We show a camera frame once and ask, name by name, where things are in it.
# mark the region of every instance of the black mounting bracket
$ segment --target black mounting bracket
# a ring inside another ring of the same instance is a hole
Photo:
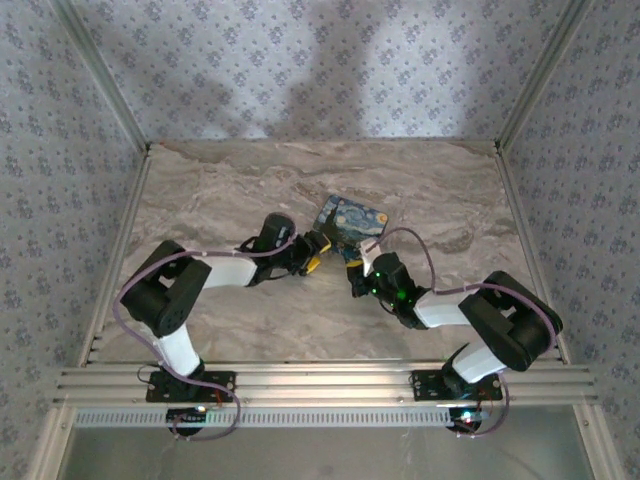
[[[414,370],[410,382],[413,388],[413,399],[416,402],[442,400],[468,400],[478,402],[485,400],[502,400],[502,387],[498,375],[487,375],[478,383],[469,385],[465,394],[456,395],[444,381],[442,370]]]
[[[232,392],[236,389],[236,373],[230,371],[203,370],[197,376],[190,377],[202,382],[217,383]],[[165,370],[153,372],[147,387],[148,403],[232,403],[233,399],[226,393],[207,387],[199,387],[178,380]]]
[[[190,427],[176,426],[174,428],[173,425],[171,425],[169,427],[169,430],[171,431],[171,433],[177,433],[182,437],[191,437],[204,428],[203,425],[207,419],[207,413],[200,412],[195,408],[172,408],[167,411],[165,420],[168,424],[173,424],[173,422],[178,417],[180,417],[178,423],[182,423],[182,424],[188,423],[188,424],[193,424],[193,426],[190,426]]]

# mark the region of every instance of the starry night picture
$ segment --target starry night picture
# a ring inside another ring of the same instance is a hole
[[[382,235],[388,220],[385,213],[331,195],[316,218],[313,229],[331,240],[333,251],[344,255],[346,260],[352,260],[358,257],[358,243]]]

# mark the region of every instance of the floral wallpaper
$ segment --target floral wallpaper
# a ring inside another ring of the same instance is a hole
[[[566,319],[640,479],[640,4],[596,0],[509,154]]]
[[[486,140],[566,2],[74,3],[150,140]]]
[[[140,154],[47,2],[0,2],[0,478],[75,363]]]

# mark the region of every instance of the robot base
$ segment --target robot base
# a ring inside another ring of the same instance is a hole
[[[189,377],[209,383],[217,383],[231,391],[236,389],[235,372],[219,372],[212,370],[197,371],[197,375]],[[149,377],[147,388],[147,402],[149,403],[232,403],[233,400],[226,393],[213,388],[198,387],[184,383],[165,370],[153,372]]]
[[[469,384],[462,395],[458,395],[445,384],[442,370],[414,370],[410,382],[413,398],[419,401],[434,400],[502,400],[502,388],[498,375],[487,375],[478,383]]]

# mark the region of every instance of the marble surface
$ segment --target marble surface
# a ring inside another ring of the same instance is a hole
[[[189,142],[154,145],[150,159],[120,284],[164,239],[230,249],[257,234],[272,211],[287,212],[306,231],[337,193],[388,213],[390,227],[414,228],[431,248],[440,287],[482,280],[497,269],[531,285],[487,149],[424,141]],[[426,261],[412,237],[399,233],[384,250],[396,251],[416,282],[427,284]],[[334,254],[306,278],[206,290],[188,325],[208,361],[441,360],[477,338],[468,327],[408,330],[374,298],[351,298],[344,262]],[[151,359],[112,318],[97,345],[101,361]]]

